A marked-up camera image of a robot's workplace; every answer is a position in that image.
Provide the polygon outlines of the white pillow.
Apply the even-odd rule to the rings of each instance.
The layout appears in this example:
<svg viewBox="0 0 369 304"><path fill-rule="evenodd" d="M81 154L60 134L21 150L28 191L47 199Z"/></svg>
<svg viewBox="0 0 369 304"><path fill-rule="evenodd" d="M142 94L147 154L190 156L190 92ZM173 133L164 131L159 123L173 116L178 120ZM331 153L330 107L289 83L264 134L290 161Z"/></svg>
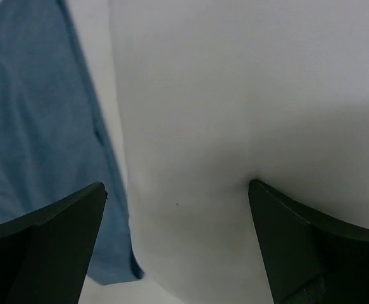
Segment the white pillow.
<svg viewBox="0 0 369 304"><path fill-rule="evenodd" d="M369 1L112 1L134 253L184 303L271 303L259 179L369 229Z"/></svg>

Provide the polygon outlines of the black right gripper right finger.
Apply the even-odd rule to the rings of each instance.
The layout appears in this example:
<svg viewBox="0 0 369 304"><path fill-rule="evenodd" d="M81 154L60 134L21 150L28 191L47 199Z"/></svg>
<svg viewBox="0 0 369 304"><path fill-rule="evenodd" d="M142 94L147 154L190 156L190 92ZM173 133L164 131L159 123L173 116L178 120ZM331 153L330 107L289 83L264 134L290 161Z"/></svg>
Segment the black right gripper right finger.
<svg viewBox="0 0 369 304"><path fill-rule="evenodd" d="M275 303L369 303L369 229L260 180L248 198Z"/></svg>

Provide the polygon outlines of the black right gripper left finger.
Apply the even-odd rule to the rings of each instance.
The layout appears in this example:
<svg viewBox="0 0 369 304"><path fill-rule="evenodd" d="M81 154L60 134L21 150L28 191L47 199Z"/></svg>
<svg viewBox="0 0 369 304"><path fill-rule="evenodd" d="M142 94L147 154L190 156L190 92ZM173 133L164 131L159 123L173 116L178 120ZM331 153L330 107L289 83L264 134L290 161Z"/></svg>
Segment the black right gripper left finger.
<svg viewBox="0 0 369 304"><path fill-rule="evenodd" d="M0 303L78 303L106 197L93 183L0 224Z"/></svg>

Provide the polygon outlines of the blue fabric pillowcase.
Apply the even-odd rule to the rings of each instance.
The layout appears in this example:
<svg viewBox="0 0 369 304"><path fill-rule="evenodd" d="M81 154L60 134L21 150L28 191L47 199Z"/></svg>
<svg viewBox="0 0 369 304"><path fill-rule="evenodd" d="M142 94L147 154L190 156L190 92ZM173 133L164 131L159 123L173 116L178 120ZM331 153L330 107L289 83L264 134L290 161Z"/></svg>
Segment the blue fabric pillowcase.
<svg viewBox="0 0 369 304"><path fill-rule="evenodd" d="M139 280L122 176L66 3L0 1L0 224L94 182L108 199L88 274Z"/></svg>

